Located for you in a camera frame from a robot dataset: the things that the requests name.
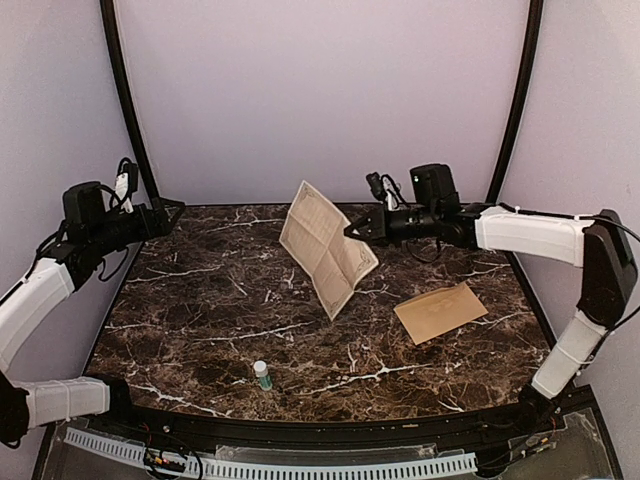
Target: white wall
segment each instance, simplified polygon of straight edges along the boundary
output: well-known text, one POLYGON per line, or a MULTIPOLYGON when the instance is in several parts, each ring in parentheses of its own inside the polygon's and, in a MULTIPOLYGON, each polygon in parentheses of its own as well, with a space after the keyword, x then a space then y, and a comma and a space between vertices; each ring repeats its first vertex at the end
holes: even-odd
POLYGON ((289 201, 304 178, 371 201, 365 174, 446 162, 484 198, 528 3, 118 1, 161 192, 289 201))
MULTIPOLYGON (((617 210, 640 231, 640 3, 545 2, 531 90, 502 199, 564 212, 617 210)), ((634 246, 640 260, 640 249, 634 246)), ((556 332, 580 272, 525 258, 556 332)), ((636 294, 632 306, 640 302, 636 294)), ((626 478, 640 478, 640 318, 589 367, 626 478)))
MULTIPOLYGON (((130 155, 97 1, 0 3, 0 292, 29 267, 62 219, 62 193, 89 180, 111 184, 130 155)), ((90 281, 20 350, 9 377, 82 372, 119 278, 90 281)), ((17 451, 0 446, 0 479, 31 478, 41 431, 17 451)))

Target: folded paper sheet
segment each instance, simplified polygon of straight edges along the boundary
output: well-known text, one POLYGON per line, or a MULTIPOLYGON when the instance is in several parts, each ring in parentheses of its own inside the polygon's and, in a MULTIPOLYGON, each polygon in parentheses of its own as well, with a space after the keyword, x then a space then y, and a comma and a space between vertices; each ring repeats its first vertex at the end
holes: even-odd
POLYGON ((488 313, 466 283, 418 295, 394 311, 416 345, 488 313))
POLYGON ((280 234, 280 243, 311 277, 333 320, 358 282, 378 265, 371 248, 343 235, 349 220, 307 182, 302 182, 280 234))

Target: ventilation grille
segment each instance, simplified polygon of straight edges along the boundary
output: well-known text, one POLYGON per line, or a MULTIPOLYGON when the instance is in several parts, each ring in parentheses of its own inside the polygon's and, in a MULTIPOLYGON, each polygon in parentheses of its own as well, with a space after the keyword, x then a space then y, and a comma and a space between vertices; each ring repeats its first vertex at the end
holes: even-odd
MULTIPOLYGON (((138 468, 147 468, 142 459, 144 445, 131 440, 116 440, 69 427, 65 443, 138 468)), ((179 456, 165 455, 184 464, 179 456)), ((380 465, 301 467, 237 463, 202 458, 205 480, 423 480, 447 478, 477 471, 474 453, 452 455, 403 463, 380 465)), ((198 478, 195 457, 189 456, 183 478, 198 478)))

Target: dark brown marble surface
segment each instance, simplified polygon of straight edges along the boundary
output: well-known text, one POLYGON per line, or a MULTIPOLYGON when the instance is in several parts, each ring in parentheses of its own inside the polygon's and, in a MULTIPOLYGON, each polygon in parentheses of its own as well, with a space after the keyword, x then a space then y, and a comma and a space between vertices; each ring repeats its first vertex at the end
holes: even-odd
POLYGON ((278 242, 287 208, 188 208, 140 252, 89 372, 123 376, 139 405, 252 420, 386 420, 516 401, 548 348, 502 254, 445 246, 423 265, 374 248, 380 266, 331 322, 278 242), (414 345, 393 307, 462 281, 489 314, 414 345), (254 377, 259 359, 271 392, 254 377))

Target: small plastic bottle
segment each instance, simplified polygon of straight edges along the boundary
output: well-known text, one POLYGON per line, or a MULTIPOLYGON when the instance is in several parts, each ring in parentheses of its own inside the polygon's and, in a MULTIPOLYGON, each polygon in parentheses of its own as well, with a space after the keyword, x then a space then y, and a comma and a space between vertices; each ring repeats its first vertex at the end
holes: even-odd
POLYGON ((258 381, 260 382, 260 388, 265 392, 271 390, 273 384, 271 383, 271 376, 269 375, 267 364, 262 360, 258 360, 253 364, 253 371, 256 372, 256 377, 258 377, 258 381))

